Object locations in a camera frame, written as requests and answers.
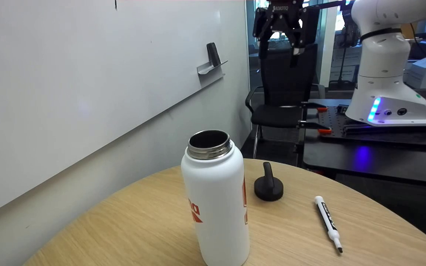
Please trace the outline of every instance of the white water bottle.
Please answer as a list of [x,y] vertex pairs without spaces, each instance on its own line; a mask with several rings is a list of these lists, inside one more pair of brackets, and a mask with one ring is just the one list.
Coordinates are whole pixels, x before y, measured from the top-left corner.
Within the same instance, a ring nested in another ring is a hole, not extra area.
[[203,260],[244,264],[250,242],[240,150],[227,133],[202,131],[189,140],[181,168]]

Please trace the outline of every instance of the round wooden table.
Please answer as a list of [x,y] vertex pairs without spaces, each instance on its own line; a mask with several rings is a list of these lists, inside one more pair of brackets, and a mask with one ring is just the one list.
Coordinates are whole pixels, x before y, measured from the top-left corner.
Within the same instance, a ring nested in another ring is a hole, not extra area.
[[[245,160],[251,251],[245,265],[426,265],[426,235],[368,197],[321,175],[271,162],[284,197],[264,202]],[[314,197],[325,199],[343,254],[328,238]],[[27,265],[204,265],[180,167],[116,192],[59,232]]]

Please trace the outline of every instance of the stainless steel bottle rim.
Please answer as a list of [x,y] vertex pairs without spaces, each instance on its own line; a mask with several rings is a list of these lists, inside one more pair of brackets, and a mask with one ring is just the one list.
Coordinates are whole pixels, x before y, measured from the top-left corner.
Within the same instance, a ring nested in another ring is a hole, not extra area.
[[197,160],[213,160],[231,151],[230,135],[221,130],[205,130],[188,140],[187,154]]

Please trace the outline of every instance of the blue led light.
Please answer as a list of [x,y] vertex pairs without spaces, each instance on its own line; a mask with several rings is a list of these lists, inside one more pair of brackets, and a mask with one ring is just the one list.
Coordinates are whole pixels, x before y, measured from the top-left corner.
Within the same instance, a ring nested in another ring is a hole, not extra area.
[[372,122],[372,120],[374,120],[374,116],[376,115],[377,108],[379,107],[380,103],[381,103],[381,98],[377,98],[374,100],[374,104],[372,105],[371,112],[369,113],[369,116],[367,117],[367,121]]

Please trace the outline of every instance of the black breadboard table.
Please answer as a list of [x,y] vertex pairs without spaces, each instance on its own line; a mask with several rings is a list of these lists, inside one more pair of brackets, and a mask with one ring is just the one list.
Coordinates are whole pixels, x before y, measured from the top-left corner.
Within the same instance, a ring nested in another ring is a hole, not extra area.
[[426,132],[345,134],[343,130],[345,126],[364,125],[364,123],[356,122],[344,114],[339,114],[337,106],[328,106],[326,113],[318,113],[318,119],[321,125],[332,129],[331,134],[321,135],[321,138],[330,141],[370,141],[373,143],[395,144],[405,147],[426,147]]

